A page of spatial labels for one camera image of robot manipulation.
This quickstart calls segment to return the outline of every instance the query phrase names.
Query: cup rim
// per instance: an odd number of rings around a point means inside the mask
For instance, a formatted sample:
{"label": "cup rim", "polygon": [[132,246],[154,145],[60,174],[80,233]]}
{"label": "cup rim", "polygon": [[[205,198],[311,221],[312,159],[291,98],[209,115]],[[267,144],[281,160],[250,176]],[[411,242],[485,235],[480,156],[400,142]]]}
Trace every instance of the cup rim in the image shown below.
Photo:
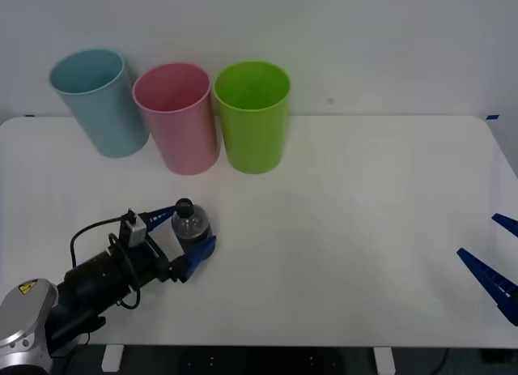
{"label": "cup rim", "polygon": [[[205,93],[203,93],[203,96],[201,96],[198,101],[196,101],[196,102],[192,103],[191,105],[186,106],[185,108],[182,108],[182,109],[154,110],[154,109],[147,108],[146,106],[142,105],[140,103],[140,101],[137,99],[137,96],[135,95],[135,89],[137,88],[137,85],[140,82],[140,80],[142,78],[144,78],[146,75],[148,75],[149,73],[151,73],[152,71],[158,70],[159,68],[162,68],[164,66],[179,66],[179,65],[195,67],[196,69],[200,70],[207,77],[207,80],[208,80],[209,84],[207,85],[207,90],[206,90]],[[163,63],[161,65],[158,65],[157,67],[153,67],[151,70],[146,71],[143,75],[138,77],[138,79],[135,81],[135,83],[133,85],[133,88],[131,89],[131,95],[133,96],[133,100],[138,105],[138,107],[140,109],[142,109],[142,110],[145,110],[148,113],[153,113],[153,114],[174,114],[174,113],[184,112],[185,110],[191,109],[191,108],[195,107],[196,105],[200,104],[210,94],[210,89],[211,88],[212,88],[212,82],[210,81],[210,76],[199,65],[197,65],[195,63],[188,63],[188,62],[171,62],[171,63]]]}
{"label": "cup rim", "polygon": [[[56,70],[56,68],[61,65],[66,59],[68,58],[72,58],[72,57],[75,57],[76,55],[79,55],[80,53],[89,53],[91,51],[104,51],[104,52],[107,52],[107,53],[112,53],[114,55],[116,55],[119,59],[121,59],[121,62],[122,62],[122,66],[121,66],[121,70],[119,71],[119,73],[115,76],[115,78],[113,78],[110,82],[104,84],[103,86],[101,87],[98,87],[97,89],[93,89],[93,90],[90,90],[88,92],[80,92],[80,93],[73,93],[73,92],[64,92],[63,90],[59,90],[58,88],[56,88],[53,83],[52,83],[52,73],[54,72],[54,70]],[[125,70],[125,60],[124,58],[122,57],[122,55],[120,53],[118,53],[117,51],[114,51],[112,49],[84,49],[82,51],[77,51],[75,53],[71,53],[70,55],[67,55],[66,57],[60,59],[52,69],[50,69],[50,73],[49,73],[49,83],[50,83],[50,86],[52,86],[52,88],[58,92],[58,93],[61,93],[61,94],[66,94],[67,96],[84,96],[85,94],[92,94],[92,93],[95,93],[95,92],[98,92],[99,90],[103,90],[105,87],[108,87],[109,85],[111,85],[112,83],[114,83],[116,80],[119,79],[119,77],[121,77],[121,75],[124,73],[124,70]]]}
{"label": "cup rim", "polygon": [[[281,100],[277,101],[275,104],[267,106],[265,108],[259,108],[259,109],[242,109],[242,108],[237,108],[236,106],[232,106],[232,105],[228,104],[227,102],[223,101],[221,98],[219,98],[218,93],[216,92],[216,82],[218,82],[219,77],[225,71],[227,71],[228,69],[230,69],[230,68],[232,68],[234,66],[237,66],[237,65],[243,65],[245,63],[261,63],[263,65],[273,66],[273,67],[277,68],[278,70],[280,70],[286,76],[286,79],[288,80],[288,90],[286,91],[286,95]],[[230,66],[225,67],[223,70],[221,70],[219,72],[218,76],[214,80],[213,87],[214,87],[214,90],[213,90],[214,97],[216,97],[216,99],[218,100],[218,102],[220,104],[223,104],[223,105],[227,106],[230,109],[238,110],[240,112],[255,113],[255,112],[264,112],[266,110],[275,108],[276,106],[281,104],[283,101],[285,101],[286,98],[288,98],[288,96],[289,96],[289,94],[291,92],[291,80],[290,80],[290,76],[288,75],[288,73],[281,66],[278,66],[278,65],[276,65],[276,64],[274,64],[272,62],[267,62],[267,61],[262,61],[262,60],[252,60],[252,61],[242,61],[242,62],[233,63]]]}

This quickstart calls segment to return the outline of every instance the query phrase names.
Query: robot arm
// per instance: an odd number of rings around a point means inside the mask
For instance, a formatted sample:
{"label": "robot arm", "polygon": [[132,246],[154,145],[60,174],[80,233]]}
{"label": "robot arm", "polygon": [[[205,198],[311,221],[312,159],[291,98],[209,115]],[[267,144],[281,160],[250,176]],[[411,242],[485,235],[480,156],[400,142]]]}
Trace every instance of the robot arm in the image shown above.
{"label": "robot arm", "polygon": [[[215,246],[211,237],[188,253],[168,260],[149,232],[172,216],[174,207],[120,219],[119,237],[110,234],[108,251],[65,274],[57,286],[34,279],[13,288],[0,305],[0,375],[50,373],[50,355],[84,333],[106,323],[106,309],[135,309],[140,288],[157,279],[185,282]],[[123,298],[136,291],[137,302]]]}

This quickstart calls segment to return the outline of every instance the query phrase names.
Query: light blue cup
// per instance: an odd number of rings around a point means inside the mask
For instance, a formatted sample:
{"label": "light blue cup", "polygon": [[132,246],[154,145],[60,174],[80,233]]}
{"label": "light blue cup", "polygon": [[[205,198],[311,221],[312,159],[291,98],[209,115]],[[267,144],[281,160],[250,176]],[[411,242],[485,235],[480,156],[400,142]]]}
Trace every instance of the light blue cup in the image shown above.
{"label": "light blue cup", "polygon": [[102,155],[120,158],[146,144],[149,131],[118,53],[74,53],[52,69],[50,84]]}

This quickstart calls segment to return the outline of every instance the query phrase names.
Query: green cup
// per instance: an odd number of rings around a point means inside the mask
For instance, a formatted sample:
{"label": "green cup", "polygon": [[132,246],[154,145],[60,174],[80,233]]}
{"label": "green cup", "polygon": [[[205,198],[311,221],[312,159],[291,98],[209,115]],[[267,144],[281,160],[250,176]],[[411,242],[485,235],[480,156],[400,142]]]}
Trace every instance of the green cup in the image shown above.
{"label": "green cup", "polygon": [[268,62],[241,62],[214,83],[230,164],[243,173],[265,173],[281,161],[290,79]]}

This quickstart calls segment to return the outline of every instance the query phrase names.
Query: black cable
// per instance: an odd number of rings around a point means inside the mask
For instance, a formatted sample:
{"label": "black cable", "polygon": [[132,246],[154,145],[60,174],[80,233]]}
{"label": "black cable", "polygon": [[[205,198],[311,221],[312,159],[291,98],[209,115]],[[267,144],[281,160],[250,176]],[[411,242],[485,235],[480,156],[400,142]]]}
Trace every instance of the black cable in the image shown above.
{"label": "black cable", "polygon": [[430,375],[437,375],[438,373],[440,373],[443,370],[449,354],[450,354],[450,348],[444,349],[443,358],[441,359],[439,365],[430,373]]}
{"label": "black cable", "polygon": [[68,370],[68,368],[70,367],[70,362],[72,361],[72,359],[74,359],[74,354],[76,354],[76,350],[78,349],[79,346],[85,346],[85,345],[88,345],[88,343],[90,343],[90,334],[88,334],[88,339],[87,341],[85,342],[85,344],[78,344],[76,345],[72,351],[70,351],[68,354],[64,355],[64,356],[50,356],[51,359],[55,360],[55,359],[66,359],[66,362],[64,363],[63,367],[62,367],[62,370],[59,372],[59,375],[66,375],[66,371]]}
{"label": "black cable", "polygon": [[115,245],[119,249],[119,251],[122,254],[122,257],[124,258],[126,264],[128,265],[129,272],[131,273],[131,275],[133,277],[133,281],[134,281],[134,285],[135,285],[135,292],[137,293],[137,299],[135,300],[134,305],[128,305],[123,300],[121,300],[119,305],[122,306],[124,309],[134,310],[140,305],[140,283],[138,282],[137,272],[135,271],[133,264],[130,261],[130,257],[126,253],[124,247],[122,246],[122,244],[119,241],[119,239],[117,238],[117,236],[115,236],[113,233],[110,233],[108,235],[108,238],[110,240],[110,245]]}
{"label": "black cable", "polygon": [[77,240],[79,236],[81,236],[86,231],[89,231],[90,229],[100,227],[101,225],[111,224],[111,223],[117,223],[119,221],[122,221],[124,219],[123,217],[117,217],[115,219],[106,219],[105,221],[100,221],[98,223],[94,223],[92,225],[88,225],[87,227],[81,229],[79,232],[77,232],[74,237],[72,237],[72,240],[70,240],[70,256],[72,257],[72,268],[75,268],[77,266],[77,262],[75,260],[75,249],[74,249],[74,243]]}

